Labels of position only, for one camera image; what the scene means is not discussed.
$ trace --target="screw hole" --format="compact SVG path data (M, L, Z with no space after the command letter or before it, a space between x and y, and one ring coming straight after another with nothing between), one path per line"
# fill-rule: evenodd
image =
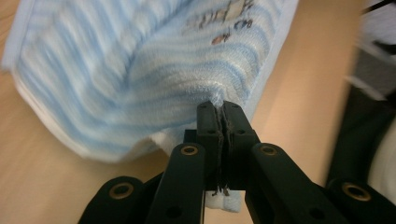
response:
M197 147L191 147L191 146L187 146L187 147L183 147L181 149L181 154L186 155L186 156L192 156L198 153L198 148Z
M124 182L113 186L108 193L112 199L124 199L132 194L134 186L130 183Z
M347 196L361 202L368 202L371 200L371 195L367 190L352 183L345 183L343 185L343 191Z
M311 217L313 217L314 219L320 219L320 220L322 220L322 219L325 218L324 212L321 211L321 210L318 209L318 208L312 208L312 209L310 209L310 210L309 210L309 215L311 215Z
M277 151L272 147L261 147L260 151L267 156L275 156Z
M166 215L170 218L180 217L182 214L182 210L179 206L172 206L166 210Z

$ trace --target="wooden table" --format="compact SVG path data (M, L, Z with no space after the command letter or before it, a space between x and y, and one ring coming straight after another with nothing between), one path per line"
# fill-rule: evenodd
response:
M0 0L3 52L18 1ZM283 147L316 183L325 180L355 59L362 0L301 0L289 37L256 111L253 128L263 142ZM41 124L0 76L0 223L76 223L109 179L147 181L166 166L156 151L136 161L83 160ZM240 214L206 209L205 223L251 223Z

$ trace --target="brass screw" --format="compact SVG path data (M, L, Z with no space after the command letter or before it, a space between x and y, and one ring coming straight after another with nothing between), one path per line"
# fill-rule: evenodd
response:
M359 187L356 184L352 184L348 182L343 184L343 192L347 196L361 202L368 202L372 199L372 196L367 190Z
M124 199L132 194L134 186L128 182L116 184L108 193L112 199Z
M181 154L186 156L192 156L198 153L197 147L186 146L181 149Z
M277 154L277 151L273 147L268 147L268 146L262 146L260 147L260 151L264 153L267 156L275 156Z

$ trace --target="black cable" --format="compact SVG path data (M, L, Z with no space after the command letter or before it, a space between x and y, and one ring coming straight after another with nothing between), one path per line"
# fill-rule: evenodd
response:
M370 6L370 7L367 7L366 9L364 9L363 10L363 14L366 14L366 13L369 13L369 12L374 11L376 9L379 9L381 7L384 7L384 6L386 6L387 4L390 4L390 3L396 4L396 0L384 0L382 2L374 4L374 5Z

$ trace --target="striped towel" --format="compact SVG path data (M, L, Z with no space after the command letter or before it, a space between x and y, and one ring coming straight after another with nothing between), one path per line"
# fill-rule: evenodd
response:
M251 119L297 0L22 0L3 67L48 129L85 158L170 153L195 107Z

